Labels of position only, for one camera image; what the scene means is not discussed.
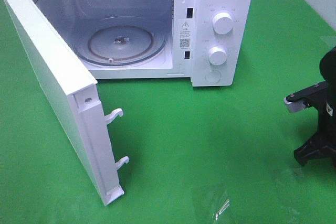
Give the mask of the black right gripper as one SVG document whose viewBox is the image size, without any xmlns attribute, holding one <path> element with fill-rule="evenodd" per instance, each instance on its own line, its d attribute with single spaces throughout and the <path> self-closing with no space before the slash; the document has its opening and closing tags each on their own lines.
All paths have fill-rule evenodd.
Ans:
<svg viewBox="0 0 336 224">
<path fill-rule="evenodd" d="M 327 87 L 325 107 L 318 111 L 317 131 L 299 148 L 294 150 L 294 158 L 305 166 L 313 159 L 331 158 L 335 165 L 335 91 Z"/>
</svg>

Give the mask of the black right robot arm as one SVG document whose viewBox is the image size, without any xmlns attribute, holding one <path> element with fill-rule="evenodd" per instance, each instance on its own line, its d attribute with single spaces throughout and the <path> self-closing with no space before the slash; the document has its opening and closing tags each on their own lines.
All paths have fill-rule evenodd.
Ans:
<svg viewBox="0 0 336 224">
<path fill-rule="evenodd" d="M 325 80 L 323 88 L 311 86 L 296 92 L 293 99 L 318 110 L 317 131 L 293 152 L 301 166 L 305 166 L 309 160 L 328 157 L 335 164 L 335 48 L 321 59 L 319 69 Z"/>
</svg>

